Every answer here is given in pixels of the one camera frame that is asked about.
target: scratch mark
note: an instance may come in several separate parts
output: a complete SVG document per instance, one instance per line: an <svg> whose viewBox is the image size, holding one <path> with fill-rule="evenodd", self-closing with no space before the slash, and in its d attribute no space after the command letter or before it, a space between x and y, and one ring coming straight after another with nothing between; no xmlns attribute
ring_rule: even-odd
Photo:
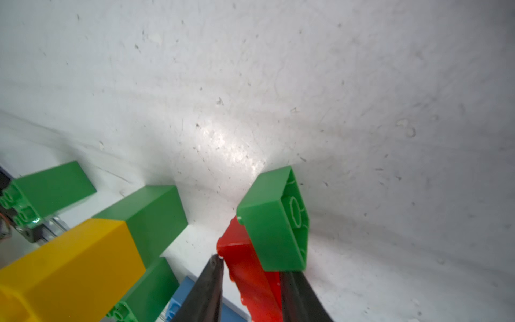
<svg viewBox="0 0 515 322"><path fill-rule="evenodd" d="M279 74L283 71L284 67L286 66L286 60L283 60L281 68L277 71L276 78L273 80L273 89L276 92L277 97L281 97L279 95L279 91L277 90L277 79L279 78Z"/></svg>
<svg viewBox="0 0 515 322"><path fill-rule="evenodd" d="M459 108L459 115L464 116L465 112L466 112L465 105L463 103L460 103L458 108Z"/></svg>
<svg viewBox="0 0 515 322"><path fill-rule="evenodd" d="M318 124L322 123L323 119L325 118L325 116L333 109L334 106L331 106L327 109L327 111L325 111L324 115L322 116L322 118L318 121Z"/></svg>
<svg viewBox="0 0 515 322"><path fill-rule="evenodd" d="M365 114L367 114L368 112L370 112L371 110L373 110L375 108L374 105L368 107L367 109L365 109L362 113L361 113L361 116L365 116Z"/></svg>
<svg viewBox="0 0 515 322"><path fill-rule="evenodd" d="M99 167L99 166L95 166L95 167L96 167L96 168L99 168L100 170L102 170L102 171L104 171L104 172L107 172L107 173L108 173L108 174L110 174L110 175L115 176L116 178L119 178L119 179L121 179L121 180L125 181L126 183L132 183L132 182L130 182L129 180L125 179L124 177L121 177L121 176L117 175L116 173L112 173L111 171L107 171L106 169L101 168L101 167Z"/></svg>
<svg viewBox="0 0 515 322"><path fill-rule="evenodd" d="M330 18L329 18L325 13L323 13L320 9L318 9L317 7L315 7L314 5L312 5L311 3L308 3L308 2L306 2L305 4L306 4L306 6L307 6L308 8L310 8L310 9L311 9L311 11L313 11L314 13L317 13L319 16L321 16L321 17L324 19L324 21L329 22L329 23L331 23L331 24L334 24L333 20L332 20L332 19L330 19Z"/></svg>
<svg viewBox="0 0 515 322"><path fill-rule="evenodd" d="M265 153L265 151L263 150L263 148L261 148L261 145L259 145L258 141L256 140L256 135L255 135L255 133L254 133L254 130L252 130L252 137L254 138L254 143L257 145L257 147L258 147L258 148L261 150L261 152L264 154L264 153Z"/></svg>

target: green lego brick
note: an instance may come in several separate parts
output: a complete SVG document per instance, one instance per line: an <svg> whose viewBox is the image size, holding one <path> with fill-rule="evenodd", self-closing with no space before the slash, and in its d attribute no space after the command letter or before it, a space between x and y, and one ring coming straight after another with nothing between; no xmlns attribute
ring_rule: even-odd
<svg viewBox="0 0 515 322"><path fill-rule="evenodd" d="M106 316L123 322L155 322L178 287L166 259L159 257Z"/></svg>
<svg viewBox="0 0 515 322"><path fill-rule="evenodd" d="M291 166L261 173L236 217L266 272L306 269L310 219Z"/></svg>
<svg viewBox="0 0 515 322"><path fill-rule="evenodd" d="M174 185L145 186L93 218L125 221L146 268L188 225Z"/></svg>
<svg viewBox="0 0 515 322"><path fill-rule="evenodd" d="M0 205L14 208L14 222L34 228L38 222L96 192L77 161L15 179L3 190Z"/></svg>

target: lego stud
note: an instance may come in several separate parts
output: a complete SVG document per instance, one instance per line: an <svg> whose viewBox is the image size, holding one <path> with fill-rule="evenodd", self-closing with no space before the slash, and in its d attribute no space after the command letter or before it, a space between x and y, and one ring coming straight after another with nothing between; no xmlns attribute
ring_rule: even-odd
<svg viewBox="0 0 515 322"><path fill-rule="evenodd" d="M12 204L15 200L21 197L21 194L18 189L16 189L16 187L10 184L7 188L4 189L4 197L8 203Z"/></svg>
<svg viewBox="0 0 515 322"><path fill-rule="evenodd" d="M120 305L116 308L116 311L114 311L114 317L118 320L118 321L123 321L124 318L127 317L127 315L129 315L129 309L126 308L124 305Z"/></svg>
<svg viewBox="0 0 515 322"><path fill-rule="evenodd" d="M286 216L290 222L292 229L298 229L302 226L302 217L300 215L299 202L295 197L286 196L281 198L281 202L286 211Z"/></svg>
<svg viewBox="0 0 515 322"><path fill-rule="evenodd" d="M20 219L20 215L14 216L13 220L14 220L14 223L16 224L16 226L18 226L18 227L25 225L23 220Z"/></svg>
<svg viewBox="0 0 515 322"><path fill-rule="evenodd" d="M177 312L179 311L180 308L181 308L181 305L179 305L177 303L173 303L171 305L170 313L172 314L172 317L177 314Z"/></svg>
<svg viewBox="0 0 515 322"><path fill-rule="evenodd" d="M114 312L116 311L116 308L113 307L107 314L106 314L106 317L113 317L114 316Z"/></svg>
<svg viewBox="0 0 515 322"><path fill-rule="evenodd" d="M18 212L20 219L26 223L29 223L37 218L36 213L31 207L24 208Z"/></svg>
<svg viewBox="0 0 515 322"><path fill-rule="evenodd" d="M0 197L0 206L4 207L5 209L11 208L11 205L7 202L7 200L4 197Z"/></svg>

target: dirt speck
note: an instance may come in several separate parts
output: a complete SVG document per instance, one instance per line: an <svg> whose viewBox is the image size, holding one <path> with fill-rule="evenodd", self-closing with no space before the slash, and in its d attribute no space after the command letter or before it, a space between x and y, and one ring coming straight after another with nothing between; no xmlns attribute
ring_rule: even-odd
<svg viewBox="0 0 515 322"><path fill-rule="evenodd" d="M421 50L414 51L413 56L415 56L415 58L417 59L424 61L424 53Z"/></svg>
<svg viewBox="0 0 515 322"><path fill-rule="evenodd" d="M464 116L464 115L465 115L465 112L466 112L466 110L465 110L465 104L460 103L460 104L459 104L459 106L458 106L458 109L459 109L459 115Z"/></svg>
<svg viewBox="0 0 515 322"><path fill-rule="evenodd" d="M426 178L425 183L424 183L424 189L429 190L429 189L431 189L432 186L433 185L431 184L431 179Z"/></svg>
<svg viewBox="0 0 515 322"><path fill-rule="evenodd" d="M410 126L406 129L406 137L407 138L414 138L417 135L417 131L415 131L415 128L413 126Z"/></svg>
<svg viewBox="0 0 515 322"><path fill-rule="evenodd" d="M406 127L408 127L408 124L409 124L408 119L402 118L395 123L395 126L400 126L400 127L406 128Z"/></svg>

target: white wall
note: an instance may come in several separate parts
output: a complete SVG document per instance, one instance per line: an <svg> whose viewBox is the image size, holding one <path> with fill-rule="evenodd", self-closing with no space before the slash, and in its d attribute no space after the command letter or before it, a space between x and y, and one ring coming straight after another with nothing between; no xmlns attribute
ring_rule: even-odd
<svg viewBox="0 0 515 322"><path fill-rule="evenodd" d="M0 164L78 159L99 193L61 215L70 226L175 182L190 221L165 252L178 275L200 273L260 172L291 164L306 276L335 320L512 321L514 14L480 0L4 0Z"/></svg>

